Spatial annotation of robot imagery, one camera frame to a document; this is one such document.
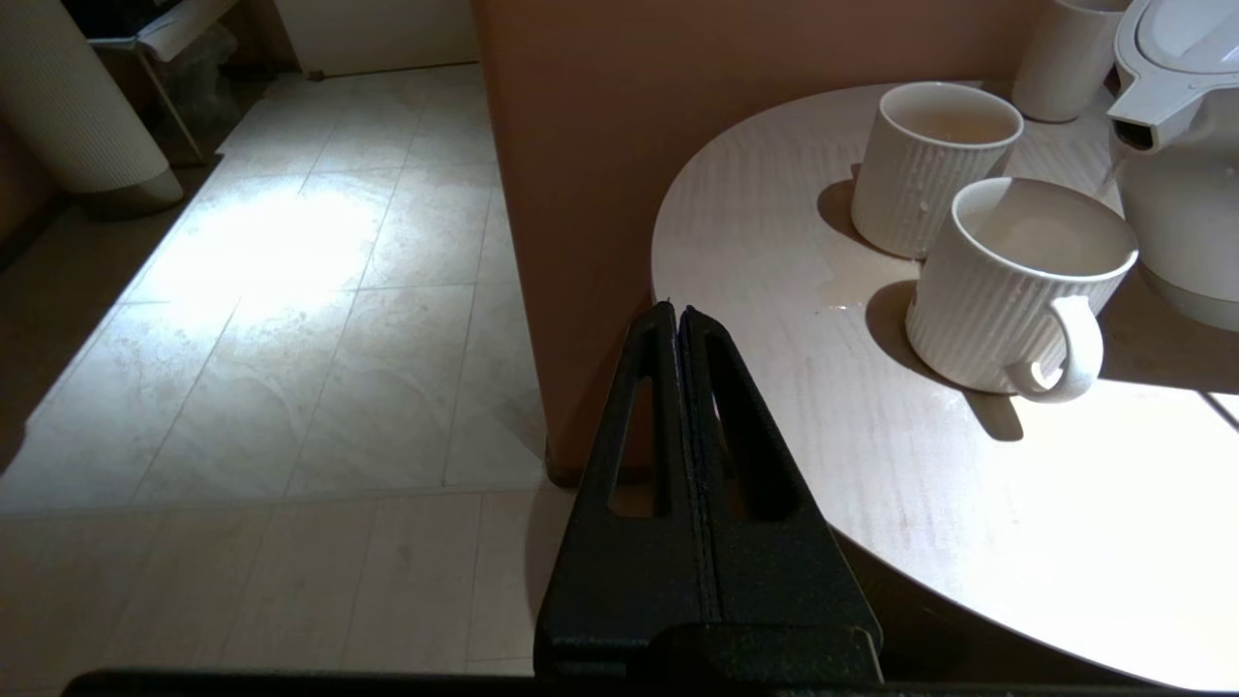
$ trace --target ribbed column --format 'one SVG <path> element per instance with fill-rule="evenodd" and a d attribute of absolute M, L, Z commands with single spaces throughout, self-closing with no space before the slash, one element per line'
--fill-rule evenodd
<path fill-rule="evenodd" d="M 181 198 L 167 158 L 57 0 L 0 2 L 0 114 L 62 188 L 95 202 L 120 191 L 135 213 Z"/>

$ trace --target white mug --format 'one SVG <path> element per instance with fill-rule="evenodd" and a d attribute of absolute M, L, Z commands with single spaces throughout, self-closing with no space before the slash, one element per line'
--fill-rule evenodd
<path fill-rule="evenodd" d="M 1114 32 L 1130 0 L 1054 0 L 1037 22 L 1011 88 L 1030 119 L 1069 121 L 1084 113 L 1114 66 Z"/>
<path fill-rule="evenodd" d="M 1097 313 L 1135 262 L 1131 228 L 1083 193 L 1028 178 L 971 183 L 929 250 L 908 340 L 957 385 L 1074 400 L 1101 370 Z"/>
<path fill-rule="evenodd" d="M 923 259 L 950 199 L 1001 173 L 1023 132 L 1015 106 L 945 82 L 902 84 L 882 95 L 852 194 L 856 232 L 875 246 Z"/>

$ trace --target white table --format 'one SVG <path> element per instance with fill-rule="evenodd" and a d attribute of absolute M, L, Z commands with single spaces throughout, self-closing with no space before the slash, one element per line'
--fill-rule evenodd
<path fill-rule="evenodd" d="M 937 379 L 902 329 L 918 264 L 866 245 L 847 213 L 890 87 L 783 104 L 698 152 L 658 215 L 657 296 L 731 331 L 823 515 L 862 548 L 1062 651 L 1239 688 L 1239 333 L 1132 275 L 1083 399 Z M 1028 123 L 1007 172 L 1094 192 L 1109 100 Z"/>

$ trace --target white kettle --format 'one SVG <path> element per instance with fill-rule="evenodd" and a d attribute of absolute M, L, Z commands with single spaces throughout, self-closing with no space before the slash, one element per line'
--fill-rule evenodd
<path fill-rule="evenodd" d="M 1109 116 L 1145 277 L 1180 312 L 1239 331 L 1239 0 L 1135 0 Z"/>

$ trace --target kettle spout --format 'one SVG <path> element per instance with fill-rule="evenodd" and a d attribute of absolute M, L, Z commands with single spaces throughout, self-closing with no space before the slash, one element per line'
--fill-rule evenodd
<path fill-rule="evenodd" d="M 1127 146 L 1156 152 L 1192 126 L 1203 94 L 1180 79 L 1137 79 L 1119 95 L 1106 115 L 1114 135 Z"/>

